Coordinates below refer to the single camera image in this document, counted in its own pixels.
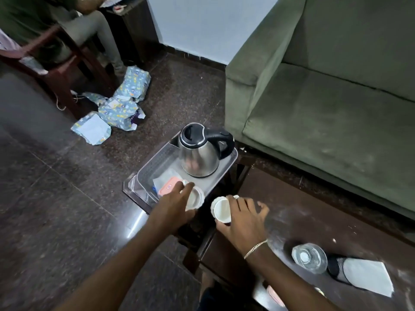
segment wall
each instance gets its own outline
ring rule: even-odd
[[[277,0],[148,0],[161,43],[228,64]]]

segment kettle body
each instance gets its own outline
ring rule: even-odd
[[[221,150],[219,142],[226,143]],[[225,130],[208,129],[200,123],[186,125],[179,134],[180,160],[185,172],[207,177],[216,171],[219,161],[235,148],[233,136]]]

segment tray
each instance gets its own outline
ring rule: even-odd
[[[178,142],[178,135],[171,139],[166,145],[164,145],[133,177],[128,187],[136,194],[142,195],[140,190],[144,189],[153,202],[158,202],[158,195],[153,191],[153,179],[161,176],[161,174],[168,168],[172,168],[176,171],[184,180],[194,182],[195,185],[202,189],[205,197],[215,188],[221,178],[233,165],[238,158],[238,151],[236,148],[232,151],[232,154],[219,161],[219,166],[216,171],[205,178],[195,178],[184,171],[180,159],[180,149],[176,146]]]

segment floor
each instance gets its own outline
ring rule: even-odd
[[[49,310],[62,301],[145,222],[121,182],[158,140],[191,121],[224,124],[222,71],[170,54],[147,69],[152,83],[140,104],[146,119],[136,131],[113,129],[102,145],[91,146],[70,131],[73,118],[59,112],[35,83],[0,66],[0,308]],[[243,155],[287,182],[411,238],[411,222],[401,216],[245,150]],[[195,310],[200,282],[182,266],[184,254],[174,237],[167,239],[121,310]]]

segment green sofa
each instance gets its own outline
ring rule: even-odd
[[[415,218],[415,0],[278,0],[226,67],[235,139]]]

